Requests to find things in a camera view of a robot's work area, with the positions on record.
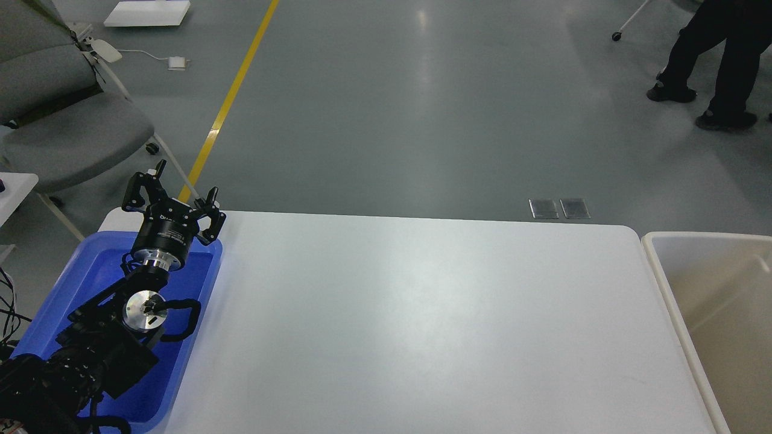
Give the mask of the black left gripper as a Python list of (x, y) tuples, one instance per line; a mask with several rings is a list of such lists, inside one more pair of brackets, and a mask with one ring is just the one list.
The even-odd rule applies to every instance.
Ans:
[(218, 187), (196, 198), (192, 207), (174, 204), (160, 182), (165, 166), (166, 160), (160, 160), (154, 170), (138, 171), (130, 178), (122, 210), (144, 215), (131, 258), (139, 263), (160, 259), (174, 271), (185, 266), (194, 237), (202, 245), (218, 239), (227, 216), (217, 201)]

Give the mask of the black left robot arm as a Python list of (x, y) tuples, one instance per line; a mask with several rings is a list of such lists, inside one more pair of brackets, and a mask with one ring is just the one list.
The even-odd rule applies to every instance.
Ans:
[(99, 403), (123, 395), (157, 365), (156, 344), (195, 333), (201, 301), (167, 300), (160, 292), (185, 266), (195, 240), (215, 242), (226, 214), (217, 187), (193, 205), (171, 198), (160, 181), (165, 165), (128, 181), (121, 207), (143, 220), (122, 260), (123, 277), (67, 316), (49, 358), (25, 353), (2, 363), (2, 432), (130, 433), (125, 418), (99, 415)]

